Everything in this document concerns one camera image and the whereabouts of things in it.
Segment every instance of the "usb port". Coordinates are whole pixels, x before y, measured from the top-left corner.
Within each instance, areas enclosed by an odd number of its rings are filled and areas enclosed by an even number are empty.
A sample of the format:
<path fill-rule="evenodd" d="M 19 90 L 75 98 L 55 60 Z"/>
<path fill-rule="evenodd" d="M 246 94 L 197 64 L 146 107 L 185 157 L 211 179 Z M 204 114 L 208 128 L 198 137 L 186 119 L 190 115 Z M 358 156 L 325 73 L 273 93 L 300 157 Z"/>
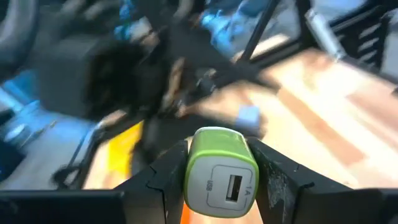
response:
<path fill-rule="evenodd" d="M 242 176 L 231 175 L 229 177 L 228 191 L 226 193 L 226 200 L 229 202 L 237 202 L 239 190 L 241 188 Z"/>

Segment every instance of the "wooden floor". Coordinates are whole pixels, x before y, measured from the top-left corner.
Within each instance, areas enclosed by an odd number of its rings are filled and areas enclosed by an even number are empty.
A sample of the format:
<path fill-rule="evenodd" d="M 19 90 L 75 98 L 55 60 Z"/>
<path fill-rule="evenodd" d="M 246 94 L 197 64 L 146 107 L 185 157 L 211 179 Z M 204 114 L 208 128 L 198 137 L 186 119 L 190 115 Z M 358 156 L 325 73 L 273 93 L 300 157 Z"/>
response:
<path fill-rule="evenodd" d="M 262 141 L 287 157 L 354 189 L 398 187 L 398 99 L 394 85 L 325 54 L 308 50 L 264 70 L 277 94 L 248 84 L 231 85 L 187 113 L 236 117 L 242 105 L 261 109 Z M 112 188 L 122 179 L 96 172 L 88 189 Z M 190 212 L 185 223 L 262 223 L 257 206 L 242 218 L 222 220 Z"/>

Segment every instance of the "metal tube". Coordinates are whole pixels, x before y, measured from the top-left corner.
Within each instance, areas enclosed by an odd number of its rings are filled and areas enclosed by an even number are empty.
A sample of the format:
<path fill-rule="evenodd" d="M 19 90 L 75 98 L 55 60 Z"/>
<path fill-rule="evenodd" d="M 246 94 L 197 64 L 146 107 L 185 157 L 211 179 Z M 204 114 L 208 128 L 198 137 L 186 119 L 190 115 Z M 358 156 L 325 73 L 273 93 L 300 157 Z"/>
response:
<path fill-rule="evenodd" d="M 250 60 L 251 55 L 253 54 L 254 49 L 256 49 L 257 44 L 259 43 L 260 38 L 262 36 L 262 33 L 266 29 L 268 22 L 270 21 L 278 3 L 279 3 L 278 0 L 269 0 L 269 5 L 268 7 L 265 8 L 264 12 L 262 13 L 261 18 L 257 23 L 256 27 L 254 28 L 254 31 L 249 39 L 249 42 L 239 60 L 247 60 L 247 61 Z"/>

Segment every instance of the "usb wall charger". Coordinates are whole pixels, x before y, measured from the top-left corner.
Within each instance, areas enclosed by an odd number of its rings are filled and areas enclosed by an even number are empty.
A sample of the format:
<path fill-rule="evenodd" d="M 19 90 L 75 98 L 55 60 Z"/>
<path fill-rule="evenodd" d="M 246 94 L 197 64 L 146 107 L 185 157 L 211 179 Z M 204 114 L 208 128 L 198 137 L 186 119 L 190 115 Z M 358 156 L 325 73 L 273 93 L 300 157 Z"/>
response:
<path fill-rule="evenodd" d="M 184 183 L 191 210 L 218 218 L 241 217 L 253 205 L 258 180 L 259 168 L 241 133 L 219 127 L 196 131 Z"/>

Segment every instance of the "yellow label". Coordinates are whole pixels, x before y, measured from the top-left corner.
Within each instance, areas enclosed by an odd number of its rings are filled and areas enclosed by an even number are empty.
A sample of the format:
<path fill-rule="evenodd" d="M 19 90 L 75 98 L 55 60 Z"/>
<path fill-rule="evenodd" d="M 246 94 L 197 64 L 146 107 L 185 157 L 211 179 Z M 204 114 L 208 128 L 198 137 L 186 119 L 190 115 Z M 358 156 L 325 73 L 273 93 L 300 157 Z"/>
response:
<path fill-rule="evenodd" d="M 110 172 L 116 171 L 124 178 L 130 178 L 132 150 L 141 138 L 143 124 L 144 122 L 141 121 L 109 141 L 108 169 Z"/>

